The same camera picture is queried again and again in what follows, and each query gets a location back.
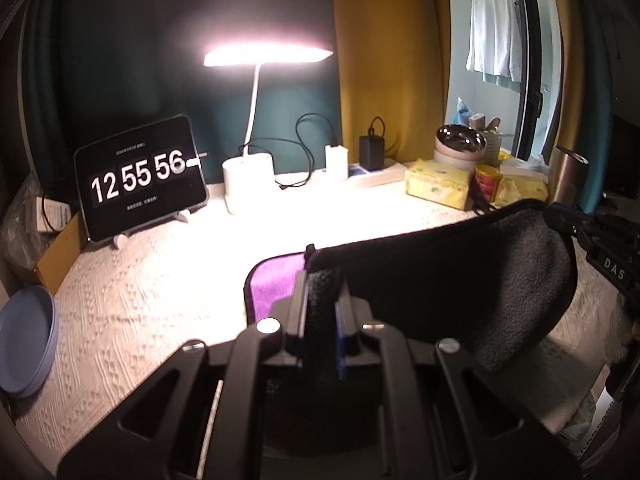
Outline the purple black-edged towel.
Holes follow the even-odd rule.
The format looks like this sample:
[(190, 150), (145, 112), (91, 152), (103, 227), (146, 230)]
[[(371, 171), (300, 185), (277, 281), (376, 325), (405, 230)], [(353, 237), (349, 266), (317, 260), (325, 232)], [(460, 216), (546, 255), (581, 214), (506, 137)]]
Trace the purple black-edged towel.
[(544, 221), (544, 204), (521, 200), (437, 228), (271, 257), (247, 275), (245, 313), (254, 323), (292, 294), (295, 275), (344, 280), (372, 314), (407, 337), (452, 337), (498, 372), (544, 340), (577, 287), (570, 237)]

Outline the metallic tumbler cup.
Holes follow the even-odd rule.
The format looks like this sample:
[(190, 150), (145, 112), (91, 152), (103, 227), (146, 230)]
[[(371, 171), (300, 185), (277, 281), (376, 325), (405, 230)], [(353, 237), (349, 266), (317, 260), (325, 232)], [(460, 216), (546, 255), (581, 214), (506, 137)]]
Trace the metallic tumbler cup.
[(574, 207), (584, 188), (589, 160), (568, 148), (556, 146), (550, 158), (549, 203)]

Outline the yellow wipes pack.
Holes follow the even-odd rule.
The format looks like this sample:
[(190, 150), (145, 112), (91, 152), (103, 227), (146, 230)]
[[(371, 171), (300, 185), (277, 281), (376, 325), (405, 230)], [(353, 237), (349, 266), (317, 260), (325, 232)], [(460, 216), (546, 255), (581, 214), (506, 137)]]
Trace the yellow wipes pack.
[(505, 207), (520, 200), (548, 200), (548, 180), (542, 174), (505, 174), (501, 177), (494, 205)]

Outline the red yellow can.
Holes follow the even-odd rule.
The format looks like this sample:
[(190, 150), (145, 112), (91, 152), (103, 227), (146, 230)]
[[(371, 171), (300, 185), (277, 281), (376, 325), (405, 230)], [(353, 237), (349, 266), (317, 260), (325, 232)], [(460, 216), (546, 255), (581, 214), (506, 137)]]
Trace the red yellow can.
[(492, 203), (495, 200), (502, 173), (497, 167), (478, 164), (474, 168), (474, 179), (482, 195)]

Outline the yellow tissue box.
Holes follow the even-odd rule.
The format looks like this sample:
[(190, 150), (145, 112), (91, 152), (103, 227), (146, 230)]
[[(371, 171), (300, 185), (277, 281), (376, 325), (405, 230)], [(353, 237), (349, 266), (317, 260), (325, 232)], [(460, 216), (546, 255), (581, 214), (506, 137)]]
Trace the yellow tissue box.
[(438, 162), (418, 159), (405, 172), (407, 195), (463, 210), (468, 200), (472, 172)]

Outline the white charger plug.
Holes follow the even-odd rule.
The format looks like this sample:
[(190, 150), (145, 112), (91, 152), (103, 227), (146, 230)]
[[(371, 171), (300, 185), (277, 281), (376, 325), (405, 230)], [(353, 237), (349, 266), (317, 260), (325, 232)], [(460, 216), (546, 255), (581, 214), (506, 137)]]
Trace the white charger plug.
[(326, 175), (335, 182), (343, 182), (348, 179), (348, 149), (343, 145), (327, 145), (324, 150), (326, 155)]

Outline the white textured tablecloth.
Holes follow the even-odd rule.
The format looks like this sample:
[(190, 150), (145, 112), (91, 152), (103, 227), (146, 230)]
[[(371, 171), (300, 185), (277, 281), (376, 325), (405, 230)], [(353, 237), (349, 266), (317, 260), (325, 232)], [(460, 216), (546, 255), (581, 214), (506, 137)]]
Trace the white textured tablecloth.
[[(229, 214), (224, 187), (209, 187), (209, 201), (189, 222), (169, 221), (134, 234), (122, 249), (86, 249), (58, 292), (58, 345), (44, 386), (19, 406), (16, 430), (44, 471), (55, 474), (63, 455), (124, 400), (164, 359), (190, 339), (219, 344), (247, 326), (243, 287), (259, 261), (302, 252), (433, 229), (474, 218), (409, 196), (404, 182), (373, 188), (318, 185), (280, 192), (275, 212)], [(570, 307), (550, 334), (516, 364), (515, 391), (552, 432), (578, 411), (605, 363), (605, 337), (617, 307), (617, 290), (586, 263), (577, 244), (577, 287)], [(442, 337), (460, 340), (480, 328), (488, 300), (454, 299), (480, 292), (481, 256), (451, 256), (462, 284), (426, 278), (410, 312), (453, 314)]]

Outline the black power adapter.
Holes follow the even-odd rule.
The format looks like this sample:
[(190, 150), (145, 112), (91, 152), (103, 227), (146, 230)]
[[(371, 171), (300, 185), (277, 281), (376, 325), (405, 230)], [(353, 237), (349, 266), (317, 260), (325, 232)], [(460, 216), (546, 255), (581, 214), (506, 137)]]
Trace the black power adapter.
[(382, 136), (367, 134), (359, 138), (359, 165), (368, 171), (382, 170), (385, 160), (385, 140)]

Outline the stacked bowls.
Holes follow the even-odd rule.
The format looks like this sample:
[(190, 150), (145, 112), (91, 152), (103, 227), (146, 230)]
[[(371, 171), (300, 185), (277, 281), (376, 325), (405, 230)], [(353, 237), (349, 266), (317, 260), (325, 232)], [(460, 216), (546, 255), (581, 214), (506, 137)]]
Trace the stacked bowls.
[(486, 154), (484, 136), (464, 125), (443, 125), (435, 134), (436, 162), (459, 169), (473, 170)]

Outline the white tablet stand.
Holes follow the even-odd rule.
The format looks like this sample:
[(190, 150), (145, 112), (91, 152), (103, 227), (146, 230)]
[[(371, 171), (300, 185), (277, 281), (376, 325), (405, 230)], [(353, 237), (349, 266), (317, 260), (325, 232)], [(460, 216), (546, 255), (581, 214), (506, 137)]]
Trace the white tablet stand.
[(126, 247), (126, 245), (128, 244), (128, 240), (134, 234), (138, 234), (138, 233), (143, 232), (143, 231), (148, 230), (148, 229), (154, 229), (157, 226), (162, 226), (163, 224), (171, 222), (171, 221), (189, 223), (191, 216), (192, 216), (192, 214), (191, 214), (191, 211), (189, 209), (179, 210), (177, 212), (174, 212), (173, 214), (168, 214), (168, 216), (166, 216), (166, 217), (163, 217), (163, 218), (160, 218), (160, 219), (153, 220), (153, 221), (150, 221), (148, 223), (145, 223), (143, 226), (137, 226), (136, 228), (133, 228), (132, 230), (129, 230), (129, 231), (126, 231), (126, 232), (122, 232), (122, 233), (119, 233), (119, 234), (115, 235), (111, 240), (111, 245), (112, 245), (113, 248), (115, 248), (117, 250), (122, 250), (122, 249), (124, 249)]

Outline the tablet showing clock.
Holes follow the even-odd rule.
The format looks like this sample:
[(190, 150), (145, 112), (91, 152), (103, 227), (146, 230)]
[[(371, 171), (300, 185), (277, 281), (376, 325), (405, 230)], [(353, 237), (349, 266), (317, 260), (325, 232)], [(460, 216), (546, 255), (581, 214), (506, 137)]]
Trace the tablet showing clock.
[(184, 115), (84, 146), (74, 155), (74, 169), (82, 218), (93, 243), (208, 200), (190, 120)]

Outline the white hanging shirt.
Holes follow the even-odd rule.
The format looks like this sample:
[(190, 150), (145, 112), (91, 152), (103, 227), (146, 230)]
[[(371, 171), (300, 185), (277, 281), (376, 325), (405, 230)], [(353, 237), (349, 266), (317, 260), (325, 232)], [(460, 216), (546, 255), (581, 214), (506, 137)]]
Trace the white hanging shirt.
[(516, 87), (522, 82), (522, 59), (518, 0), (472, 0), (466, 69), (486, 82)]

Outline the cardboard box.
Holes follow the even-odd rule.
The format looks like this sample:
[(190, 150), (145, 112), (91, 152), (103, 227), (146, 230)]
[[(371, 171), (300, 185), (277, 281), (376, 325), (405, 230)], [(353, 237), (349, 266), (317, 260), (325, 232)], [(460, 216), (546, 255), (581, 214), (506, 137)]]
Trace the cardboard box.
[(84, 220), (81, 214), (76, 214), (38, 260), (35, 266), (38, 283), (56, 294), (87, 244)]

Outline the blue plastic plate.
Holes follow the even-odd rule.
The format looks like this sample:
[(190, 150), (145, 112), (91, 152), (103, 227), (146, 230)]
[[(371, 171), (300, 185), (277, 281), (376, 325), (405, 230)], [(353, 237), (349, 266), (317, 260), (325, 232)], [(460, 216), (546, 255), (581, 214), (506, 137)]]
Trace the blue plastic plate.
[(19, 290), (1, 309), (1, 389), (28, 398), (46, 381), (58, 344), (58, 309), (41, 285)]

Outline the yellow curtain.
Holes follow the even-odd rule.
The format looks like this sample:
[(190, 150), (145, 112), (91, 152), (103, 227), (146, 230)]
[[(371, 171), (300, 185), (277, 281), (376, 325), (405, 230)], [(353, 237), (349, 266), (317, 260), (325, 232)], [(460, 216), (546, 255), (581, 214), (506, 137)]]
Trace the yellow curtain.
[(370, 122), (385, 122), (396, 162), (431, 158), (445, 121), (450, 0), (333, 0), (343, 143), (357, 160)]

